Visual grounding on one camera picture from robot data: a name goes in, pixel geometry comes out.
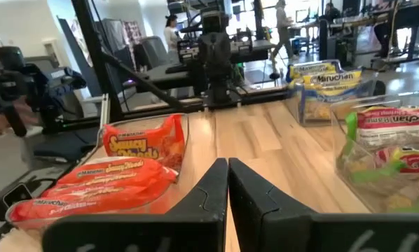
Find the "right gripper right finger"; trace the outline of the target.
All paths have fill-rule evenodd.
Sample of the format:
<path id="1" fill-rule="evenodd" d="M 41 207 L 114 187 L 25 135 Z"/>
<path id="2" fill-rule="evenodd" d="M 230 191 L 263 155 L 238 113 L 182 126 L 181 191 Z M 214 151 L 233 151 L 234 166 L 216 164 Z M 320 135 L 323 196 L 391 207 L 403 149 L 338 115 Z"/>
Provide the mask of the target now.
<path id="1" fill-rule="evenodd" d="M 228 164 L 242 252 L 419 252 L 418 213 L 317 213 L 239 159 Z"/>

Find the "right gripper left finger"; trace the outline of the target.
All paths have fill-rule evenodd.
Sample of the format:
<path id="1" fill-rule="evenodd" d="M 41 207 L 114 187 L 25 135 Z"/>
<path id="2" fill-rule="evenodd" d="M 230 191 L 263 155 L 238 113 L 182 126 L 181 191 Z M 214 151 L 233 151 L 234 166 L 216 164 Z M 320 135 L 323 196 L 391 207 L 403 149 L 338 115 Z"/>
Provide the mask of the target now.
<path id="1" fill-rule="evenodd" d="M 43 252 L 224 252 L 228 163 L 218 158 L 164 214 L 89 214 L 55 221 Z"/>

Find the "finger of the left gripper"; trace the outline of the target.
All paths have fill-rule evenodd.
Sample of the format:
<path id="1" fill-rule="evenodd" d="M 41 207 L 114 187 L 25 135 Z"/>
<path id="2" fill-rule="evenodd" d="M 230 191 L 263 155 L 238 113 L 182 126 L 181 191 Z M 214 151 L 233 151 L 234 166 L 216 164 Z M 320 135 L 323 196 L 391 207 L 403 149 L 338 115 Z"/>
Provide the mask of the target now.
<path id="1" fill-rule="evenodd" d="M 228 68 L 231 63 L 231 45 L 227 34 L 217 34 L 214 49 L 215 64 L 218 68 Z"/>
<path id="2" fill-rule="evenodd" d="M 199 38 L 199 53 L 207 68 L 214 66 L 215 35 L 206 34 Z"/>

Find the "orange Maruchan noodle pack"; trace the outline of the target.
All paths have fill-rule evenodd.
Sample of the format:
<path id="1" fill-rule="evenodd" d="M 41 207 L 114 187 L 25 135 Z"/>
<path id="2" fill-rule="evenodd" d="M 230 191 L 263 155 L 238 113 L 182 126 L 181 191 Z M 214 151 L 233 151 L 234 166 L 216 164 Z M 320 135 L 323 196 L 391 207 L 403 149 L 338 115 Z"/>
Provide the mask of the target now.
<path id="1" fill-rule="evenodd" d="M 141 189 L 169 186 L 178 172 L 143 157 L 112 157 L 76 167 L 60 178 L 56 190 L 73 187 L 130 186 Z"/>
<path id="2" fill-rule="evenodd" d="M 103 145 L 108 156 L 150 158 L 179 171 L 185 152 L 182 115 L 172 114 L 155 129 L 124 131 L 105 125 Z"/>
<path id="3" fill-rule="evenodd" d="M 154 181 L 148 185 L 128 185 L 122 182 L 113 185 L 82 185 L 68 188 L 52 188 L 41 198 L 57 200 L 134 200 L 134 205 L 143 205 L 160 197 L 171 185 L 170 181 Z"/>
<path id="4" fill-rule="evenodd" d="M 76 214 L 125 212 L 148 214 L 151 212 L 151 205 L 142 204 L 131 198 L 111 197 L 110 195 L 86 199 L 66 195 L 65 197 L 38 198 L 18 202 L 7 211 L 6 217 L 13 223 L 46 222 L 48 219 Z"/>

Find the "clear plastic bin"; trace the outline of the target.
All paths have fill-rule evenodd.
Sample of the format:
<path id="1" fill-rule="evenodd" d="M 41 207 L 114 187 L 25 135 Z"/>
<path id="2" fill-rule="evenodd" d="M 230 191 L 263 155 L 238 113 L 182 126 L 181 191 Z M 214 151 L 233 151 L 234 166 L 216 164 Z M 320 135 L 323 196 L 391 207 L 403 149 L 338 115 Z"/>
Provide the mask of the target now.
<path id="1" fill-rule="evenodd" d="M 344 71 L 354 71 L 354 70 L 361 70 L 362 71 L 362 81 L 366 82 L 367 85 L 370 87 L 369 94 L 366 97 L 370 97 L 370 96 L 374 95 L 374 93 L 378 90 L 378 88 L 377 88 L 378 74 L 376 74 L 376 73 L 375 74 L 373 73 L 371 75 L 364 74 L 364 70 L 361 67 L 356 68 L 356 69 L 352 69 L 352 70 L 345 70 L 345 69 L 342 68 L 342 71 L 337 72 L 337 73 L 342 73 Z M 300 78 L 297 78 L 296 80 L 293 80 L 290 83 L 287 82 L 287 88 L 288 88 L 288 91 L 290 91 L 289 98 L 286 100 L 287 108 L 290 110 L 291 114 L 295 117 L 296 121 L 303 126 L 306 126 L 306 125 L 325 125 L 327 123 L 330 123 L 331 122 L 331 116 L 330 116 L 329 120 L 304 120 L 303 119 L 303 116 L 302 116 L 302 113 L 301 113 L 301 98 L 300 98 L 302 84 L 303 84 L 303 77 L 304 76 L 302 76 Z"/>
<path id="2" fill-rule="evenodd" d="M 367 169 L 376 170 L 373 153 L 386 147 L 368 149 L 351 140 L 347 136 L 347 125 L 345 122 L 345 117 L 350 113 L 363 111 L 372 106 L 419 106 L 419 92 L 380 95 L 333 104 L 331 107 L 331 126 L 337 173 L 341 169 L 348 169 L 352 172 Z M 419 149 L 419 143 L 391 146 L 409 146 Z"/>
<path id="3" fill-rule="evenodd" d="M 185 150 L 186 150 L 186 140 L 188 138 L 188 120 L 187 120 L 187 117 L 184 114 L 180 114 L 180 115 L 182 115 L 181 124 L 182 124 L 182 128 L 183 128 L 183 131 L 184 131 Z M 118 129 L 124 130 L 124 131 L 140 130 L 140 129 L 141 130 L 155 129 L 155 128 L 159 127 L 163 123 L 164 119 L 166 119 L 166 117 L 168 117 L 168 116 L 170 116 L 170 115 L 156 116 L 156 117 L 151 117 L 151 118 L 147 118 L 147 119 L 126 120 L 126 121 L 123 121 L 123 122 L 115 122 L 115 123 L 108 124 L 108 125 L 112 125 L 112 126 L 118 128 Z M 127 157 L 127 156 L 108 156 L 107 155 L 107 152 L 104 148 L 103 140 L 102 140 L 103 131 L 104 131 L 104 126 L 99 131 L 99 139 L 98 139 L 98 142 L 96 143 L 96 146 L 74 168 L 80 167 L 81 165 L 87 165 L 87 164 L 90 164 L 92 162 L 98 162 L 98 160 L 103 160 L 103 159 L 107 159 L 107 158 L 109 159 L 109 158 L 119 158 L 119 157 L 126 158 Z M 178 181 L 180 170 L 176 171 L 176 172 L 178 172 L 177 178 L 171 185 L 175 184 Z M 55 184 L 52 187 L 50 187 L 49 189 L 45 190 L 42 194 L 44 194 L 46 191 L 54 188 Z M 168 191 L 168 189 L 160 197 L 158 197 L 157 199 L 154 199 L 153 201 L 147 203 L 147 204 L 151 205 L 151 212 L 150 213 L 156 214 L 156 213 L 165 212 L 165 205 L 162 202 L 160 202 L 160 198 Z M 99 214 L 121 214 L 121 213 L 99 213 Z M 6 217 L 6 221 L 8 221 L 13 226 L 15 226 L 17 228 L 20 228 L 22 230 L 45 230 L 51 223 L 53 223 L 57 219 L 59 219 L 59 218 L 48 219 L 46 222 L 41 222 L 39 220 L 36 220 L 35 222 L 34 221 L 32 221 L 32 222 L 26 221 L 26 222 L 21 222 L 21 223 L 13 223 L 13 222 L 9 221 Z"/>

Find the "blue Maruchan noodle pack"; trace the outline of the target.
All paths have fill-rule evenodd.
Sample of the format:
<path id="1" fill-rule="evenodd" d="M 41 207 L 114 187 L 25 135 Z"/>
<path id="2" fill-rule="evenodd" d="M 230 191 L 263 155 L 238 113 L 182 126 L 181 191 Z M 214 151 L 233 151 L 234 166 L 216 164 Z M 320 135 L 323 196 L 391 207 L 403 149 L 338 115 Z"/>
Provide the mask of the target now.
<path id="1" fill-rule="evenodd" d="M 300 95 L 303 119 L 329 120 L 332 104 L 366 97 L 369 90 L 361 70 L 304 76 Z"/>
<path id="2" fill-rule="evenodd" d="M 286 81 L 290 83 L 304 75 L 337 73 L 340 71 L 342 71 L 342 67 L 338 59 L 326 59 L 322 61 L 290 64 L 287 67 Z"/>

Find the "green Maruchan noodle pack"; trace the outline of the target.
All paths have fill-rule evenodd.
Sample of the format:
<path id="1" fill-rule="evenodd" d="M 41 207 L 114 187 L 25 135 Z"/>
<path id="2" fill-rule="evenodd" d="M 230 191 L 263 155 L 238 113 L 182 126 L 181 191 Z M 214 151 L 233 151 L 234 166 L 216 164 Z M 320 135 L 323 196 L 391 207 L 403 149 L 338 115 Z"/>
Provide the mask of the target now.
<path id="1" fill-rule="evenodd" d="M 341 169 L 338 175 L 373 213 L 419 213 L 419 173 Z"/>
<path id="2" fill-rule="evenodd" d="M 419 106 L 372 106 L 345 117 L 347 136 L 368 149 L 419 144 Z"/>
<path id="3" fill-rule="evenodd" d="M 409 146 L 390 146 L 373 153 L 376 170 L 390 177 L 419 178 L 419 149 Z"/>

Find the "person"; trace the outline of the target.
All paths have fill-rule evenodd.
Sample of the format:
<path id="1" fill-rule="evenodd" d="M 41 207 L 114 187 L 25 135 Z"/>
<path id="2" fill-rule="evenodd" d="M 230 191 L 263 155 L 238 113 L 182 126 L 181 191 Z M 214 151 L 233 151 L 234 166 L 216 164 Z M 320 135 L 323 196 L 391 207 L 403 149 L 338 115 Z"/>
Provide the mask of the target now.
<path id="1" fill-rule="evenodd" d="M 328 2 L 325 4 L 325 12 L 320 16 L 320 19 L 326 20 L 327 22 L 333 22 L 335 19 L 341 17 L 341 12 L 331 2 Z"/>
<path id="2" fill-rule="evenodd" d="M 287 17 L 285 6 L 286 6 L 285 0 L 278 0 L 277 4 L 275 5 L 276 18 L 277 18 L 276 26 L 277 26 L 279 41 L 272 51 L 271 60 L 275 61 L 275 58 L 279 54 L 281 47 L 284 46 L 287 52 L 289 61 L 293 62 L 294 60 L 296 60 L 297 56 L 295 56 L 292 50 L 291 42 L 290 42 L 289 27 L 291 26 L 292 21 L 291 19 Z"/>
<path id="3" fill-rule="evenodd" d="M 177 52 L 177 43 L 179 41 L 179 35 L 177 30 L 177 16 L 171 14 L 165 17 L 166 24 L 164 29 L 165 42 L 169 52 Z"/>

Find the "grey office chair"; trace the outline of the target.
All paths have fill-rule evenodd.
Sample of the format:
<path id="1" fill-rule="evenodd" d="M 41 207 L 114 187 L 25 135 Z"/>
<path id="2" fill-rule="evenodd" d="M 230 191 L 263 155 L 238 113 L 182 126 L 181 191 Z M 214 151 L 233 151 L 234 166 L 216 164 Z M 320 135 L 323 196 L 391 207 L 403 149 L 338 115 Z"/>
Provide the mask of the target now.
<path id="1" fill-rule="evenodd" d="M 158 36 L 148 36 L 141 39 L 138 45 L 139 65 L 152 69 L 169 62 L 167 51 Z"/>

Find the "black background desk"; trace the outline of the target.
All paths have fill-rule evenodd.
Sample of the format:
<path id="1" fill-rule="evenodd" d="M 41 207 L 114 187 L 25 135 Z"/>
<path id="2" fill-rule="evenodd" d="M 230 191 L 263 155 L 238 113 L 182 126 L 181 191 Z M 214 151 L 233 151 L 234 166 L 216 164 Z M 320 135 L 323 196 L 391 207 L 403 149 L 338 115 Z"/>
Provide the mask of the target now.
<path id="1" fill-rule="evenodd" d="M 371 59 L 371 66 L 378 62 L 382 67 L 396 66 L 402 63 L 419 61 L 419 55 L 414 54 L 415 39 L 417 36 L 419 26 L 419 3 L 410 3 L 400 7 L 396 3 L 394 7 L 385 10 L 369 12 L 366 17 L 342 17 L 334 19 L 333 22 L 328 22 L 325 19 L 319 19 L 319 59 L 331 60 L 333 57 L 328 54 L 328 37 L 331 28 L 346 29 L 352 27 L 361 27 L 374 25 L 378 23 L 390 22 L 390 38 L 389 46 L 391 46 L 393 32 L 396 28 L 411 28 L 411 41 L 408 46 L 406 54 L 398 57 L 390 57 L 387 55 L 385 58 Z"/>

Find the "person's hand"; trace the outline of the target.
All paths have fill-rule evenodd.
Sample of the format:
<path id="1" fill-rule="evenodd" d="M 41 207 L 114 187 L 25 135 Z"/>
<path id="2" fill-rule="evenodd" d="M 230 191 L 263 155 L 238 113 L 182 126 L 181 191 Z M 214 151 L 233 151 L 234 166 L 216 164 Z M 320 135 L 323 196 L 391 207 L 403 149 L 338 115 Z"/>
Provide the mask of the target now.
<path id="1" fill-rule="evenodd" d="M 13 102 L 14 107 L 16 108 L 19 116 L 26 125 L 37 125 L 39 120 L 37 115 L 32 111 L 32 109 L 26 105 L 22 100 L 17 100 Z M 4 130 L 10 127 L 10 123 L 7 121 L 3 114 L 0 114 L 0 134 L 3 134 Z"/>

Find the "black aluminium rig frame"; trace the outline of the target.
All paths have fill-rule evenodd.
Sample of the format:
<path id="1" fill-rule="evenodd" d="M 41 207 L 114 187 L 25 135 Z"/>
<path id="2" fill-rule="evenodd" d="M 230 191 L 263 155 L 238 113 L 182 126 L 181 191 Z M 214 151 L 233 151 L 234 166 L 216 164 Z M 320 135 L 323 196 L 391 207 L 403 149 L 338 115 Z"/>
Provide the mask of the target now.
<path id="1" fill-rule="evenodd" d="M 71 0 L 71 2 L 83 31 L 97 81 L 101 91 L 107 95 L 108 100 L 111 102 L 108 114 L 109 120 L 112 123 L 129 119 L 162 116 L 170 113 L 193 113 L 204 110 L 227 109 L 235 106 L 260 104 L 289 98 L 290 91 L 288 91 L 288 88 L 285 86 L 250 91 L 246 90 L 243 86 L 243 89 L 239 90 L 239 93 L 242 95 L 241 104 L 205 108 L 203 106 L 203 98 L 200 94 L 194 92 L 193 87 L 178 87 L 169 90 L 161 90 L 152 82 L 144 78 L 146 72 L 140 73 L 126 66 L 118 58 L 114 57 L 110 50 L 106 48 L 99 35 L 99 31 L 96 28 L 89 0 Z M 185 30 L 187 32 L 199 31 L 201 35 L 203 34 L 202 24 L 197 24 L 196 26 L 186 28 Z M 150 92 L 162 100 L 162 103 L 157 104 L 152 108 L 142 108 L 137 111 L 123 111 L 114 87 L 116 82 L 111 77 L 111 72 L 113 70 L 117 70 L 128 76 L 130 80 L 135 82 L 135 85 L 139 90 L 142 92 Z"/>

